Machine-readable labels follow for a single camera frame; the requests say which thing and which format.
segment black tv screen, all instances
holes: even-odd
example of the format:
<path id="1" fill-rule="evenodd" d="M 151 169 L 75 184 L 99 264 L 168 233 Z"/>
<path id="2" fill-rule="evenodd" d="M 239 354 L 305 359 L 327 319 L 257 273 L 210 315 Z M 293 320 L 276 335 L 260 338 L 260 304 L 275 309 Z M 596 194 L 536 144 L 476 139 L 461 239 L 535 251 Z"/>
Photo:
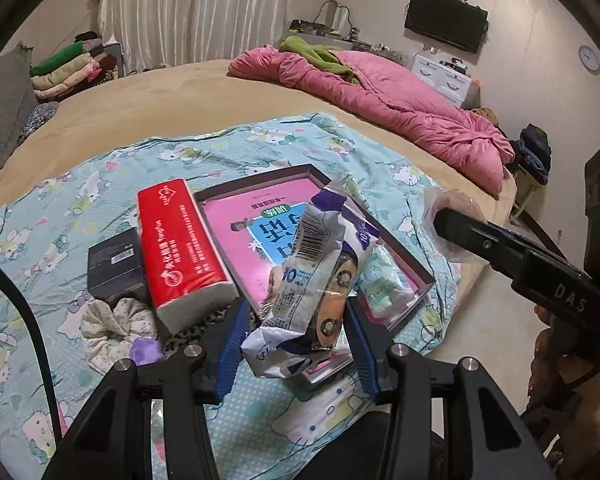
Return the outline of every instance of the black tv screen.
<path id="1" fill-rule="evenodd" d="M 411 0 L 404 27 L 477 54 L 487 28 L 487 14 L 458 0 Z"/>

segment black cable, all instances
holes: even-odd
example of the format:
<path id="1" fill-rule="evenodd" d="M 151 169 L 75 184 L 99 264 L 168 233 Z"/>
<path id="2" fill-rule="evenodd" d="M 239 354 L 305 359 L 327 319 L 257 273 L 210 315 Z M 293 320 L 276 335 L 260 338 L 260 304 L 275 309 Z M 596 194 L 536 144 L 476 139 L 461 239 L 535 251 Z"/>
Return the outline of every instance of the black cable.
<path id="1" fill-rule="evenodd" d="M 600 366 L 596 365 L 589 372 L 584 374 L 581 378 L 576 379 L 575 381 L 572 381 L 571 383 L 567 384 L 567 388 L 570 390 L 573 390 L 574 388 L 577 388 L 578 386 L 582 386 L 584 383 L 587 383 L 590 380 L 592 380 L 599 373 L 600 373 Z"/>
<path id="2" fill-rule="evenodd" d="M 56 393 L 54 391 L 54 383 L 51 378 L 51 370 L 49 369 L 49 359 L 46 356 L 45 343 L 42 339 L 42 332 L 36 321 L 29 303 L 25 300 L 18 288 L 13 285 L 9 277 L 2 272 L 0 268 L 0 291 L 7 297 L 13 306 L 17 309 L 20 317 L 24 321 L 27 331 L 31 336 L 33 349 L 36 352 L 38 366 L 40 367 L 40 375 L 42 375 L 42 385 L 45 389 L 46 403 L 49 405 L 49 416 L 51 417 L 51 427 L 54 431 L 54 440 L 56 446 L 60 444 L 62 439 L 62 427 L 60 426 L 60 416 L 58 415 L 58 403 L 56 401 Z"/>
<path id="3" fill-rule="evenodd" d="M 321 6 L 320 6 L 320 10 L 318 11 L 318 14 L 316 15 L 316 17 L 314 18 L 314 23 L 316 23 L 315 20 L 317 20 L 318 18 L 320 18 L 320 13 L 322 12 L 322 10 L 324 9 L 324 6 L 326 4 L 328 4 L 329 2 L 334 2 L 337 6 L 338 9 L 347 9 L 347 21 L 349 22 L 349 32 L 351 32 L 351 29 L 353 28 L 353 23 L 351 23 L 351 9 L 349 9 L 349 7 L 347 7 L 346 5 L 341 5 L 338 3 L 337 0 L 327 0 L 326 2 L 324 2 Z"/>

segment white wall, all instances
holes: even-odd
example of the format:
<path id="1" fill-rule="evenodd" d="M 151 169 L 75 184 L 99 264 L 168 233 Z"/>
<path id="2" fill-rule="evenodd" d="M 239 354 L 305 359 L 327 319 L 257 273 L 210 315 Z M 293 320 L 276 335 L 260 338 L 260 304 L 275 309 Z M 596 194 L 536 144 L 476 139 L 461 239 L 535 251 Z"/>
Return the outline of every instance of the white wall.
<path id="1" fill-rule="evenodd" d="M 98 6 L 93 0 L 43 0 L 20 25 L 3 52 L 22 41 L 34 48 L 33 64 L 74 42 L 87 30 L 97 31 Z"/>
<path id="2" fill-rule="evenodd" d="M 306 0 L 307 19 L 324 0 Z M 435 59 L 461 57 L 482 83 L 482 104 L 492 108 L 512 138 L 528 123 L 544 129 L 553 150 L 549 184 L 529 206 L 532 215 L 575 264 L 587 235 L 584 163 L 600 147 L 600 74 L 578 59 L 590 37 L 557 0 L 469 0 L 489 12 L 488 40 L 472 56 L 404 29 L 409 0 L 338 0 L 351 9 L 360 39 L 412 55 L 432 44 Z"/>

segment stack of folded clothes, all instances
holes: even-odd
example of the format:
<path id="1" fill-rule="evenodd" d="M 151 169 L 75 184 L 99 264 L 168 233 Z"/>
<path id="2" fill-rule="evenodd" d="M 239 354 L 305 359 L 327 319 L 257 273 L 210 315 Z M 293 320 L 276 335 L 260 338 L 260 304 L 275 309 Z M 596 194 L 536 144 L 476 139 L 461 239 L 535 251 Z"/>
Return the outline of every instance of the stack of folded clothes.
<path id="1" fill-rule="evenodd" d="M 546 186 L 551 169 L 551 147 L 544 131 L 529 124 L 520 132 L 520 140 L 512 140 L 516 152 L 517 164 L 531 175 L 539 184 Z"/>
<path id="2" fill-rule="evenodd" d="M 60 102 L 87 88 L 116 78 L 116 58 L 104 52 L 102 38 L 85 32 L 75 43 L 29 69 L 34 94 L 41 103 Z"/>

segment black box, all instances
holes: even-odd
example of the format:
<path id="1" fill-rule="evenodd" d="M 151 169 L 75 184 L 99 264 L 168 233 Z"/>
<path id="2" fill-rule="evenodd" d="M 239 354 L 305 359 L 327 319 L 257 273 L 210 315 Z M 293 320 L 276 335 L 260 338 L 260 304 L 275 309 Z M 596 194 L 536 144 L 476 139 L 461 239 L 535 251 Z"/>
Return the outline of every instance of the black box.
<path id="1" fill-rule="evenodd" d="M 112 308 L 121 298 L 135 298 L 151 305 L 135 228 L 89 248 L 87 290 Z"/>

